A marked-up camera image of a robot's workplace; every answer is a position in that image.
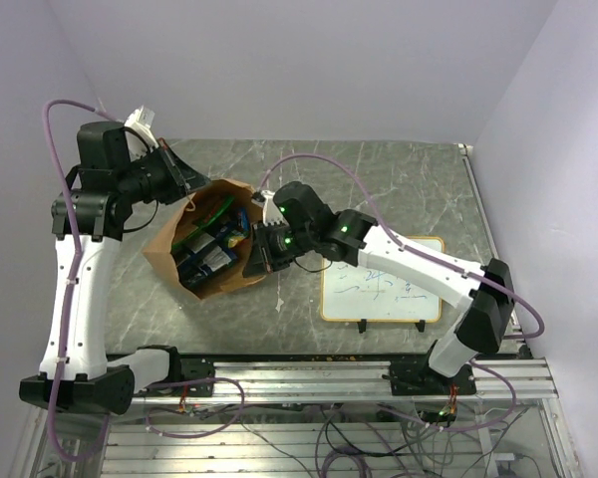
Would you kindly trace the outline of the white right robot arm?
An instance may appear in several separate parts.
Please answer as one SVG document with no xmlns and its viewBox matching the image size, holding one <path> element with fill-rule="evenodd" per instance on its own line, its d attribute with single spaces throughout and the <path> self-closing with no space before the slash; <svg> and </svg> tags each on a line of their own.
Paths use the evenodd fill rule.
<svg viewBox="0 0 598 478">
<path fill-rule="evenodd" d="M 263 276 L 315 252 L 331 262 L 365 267 L 407 280 L 459 312 L 457 321 L 429 348 L 419 379 L 428 392 L 444 392 L 463 365 L 498 353 L 515 301 L 508 265 L 485 265 L 426 248 L 362 212 L 333 211 L 314 189 L 293 181 L 275 192 L 256 191 L 262 217 L 252 227 L 243 274 Z"/>
</svg>

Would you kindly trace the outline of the green Chiuba chips bag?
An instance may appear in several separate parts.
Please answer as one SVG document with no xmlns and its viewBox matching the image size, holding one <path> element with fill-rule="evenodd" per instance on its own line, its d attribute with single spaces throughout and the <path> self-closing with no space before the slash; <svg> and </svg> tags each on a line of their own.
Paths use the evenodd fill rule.
<svg viewBox="0 0 598 478">
<path fill-rule="evenodd" d="M 184 229 L 184 235 L 173 238 L 171 250 L 179 249 L 187 241 L 205 232 L 209 226 L 215 224 L 229 210 L 233 202 L 234 197 L 232 195 L 216 197 L 211 203 L 211 207 L 204 214 L 188 224 L 187 228 Z"/>
</svg>

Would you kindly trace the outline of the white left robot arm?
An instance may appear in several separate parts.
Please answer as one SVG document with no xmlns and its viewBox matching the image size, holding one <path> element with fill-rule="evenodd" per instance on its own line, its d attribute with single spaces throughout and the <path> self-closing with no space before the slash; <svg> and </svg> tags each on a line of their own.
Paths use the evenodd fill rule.
<svg viewBox="0 0 598 478">
<path fill-rule="evenodd" d="M 22 401 L 58 412 L 124 414 L 151 386 L 172 395 L 183 371 L 171 346 L 143 346 L 108 360 L 105 321 L 115 259 L 138 203 L 173 204 L 206 186 L 150 122 L 96 121 L 77 134 L 79 163 L 60 177 L 52 205 L 57 286 L 51 332 L 37 374 L 21 380 Z"/>
</svg>

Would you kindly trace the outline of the brown paper bag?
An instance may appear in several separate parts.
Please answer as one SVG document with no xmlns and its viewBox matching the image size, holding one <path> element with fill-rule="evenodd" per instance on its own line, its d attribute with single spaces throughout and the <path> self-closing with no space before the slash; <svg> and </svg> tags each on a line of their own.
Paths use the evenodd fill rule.
<svg viewBox="0 0 598 478">
<path fill-rule="evenodd" d="M 167 284 L 188 293 L 200 301 L 213 296 L 228 294 L 261 282 L 264 276 L 251 278 L 242 276 L 243 268 L 252 248 L 252 225 L 262 218 L 261 209 L 251 202 L 254 192 L 255 189 L 250 184 L 233 179 L 215 179 L 206 187 L 192 193 L 190 198 L 185 200 L 179 210 L 166 222 L 166 225 L 159 230 L 143 250 L 145 258 L 149 261 L 155 273 Z M 179 281 L 173 259 L 173 255 L 178 249 L 171 250 L 173 238 L 184 235 L 184 229 L 192 220 L 204 214 L 211 207 L 211 203 L 216 197 L 225 195 L 234 197 L 232 206 L 225 214 L 239 207 L 246 209 L 250 221 L 249 237 L 239 246 L 231 249 L 237 256 L 237 261 L 232 267 L 220 272 L 200 287 L 190 290 Z M 215 237 L 219 222 L 220 219 L 202 233 Z"/>
</svg>

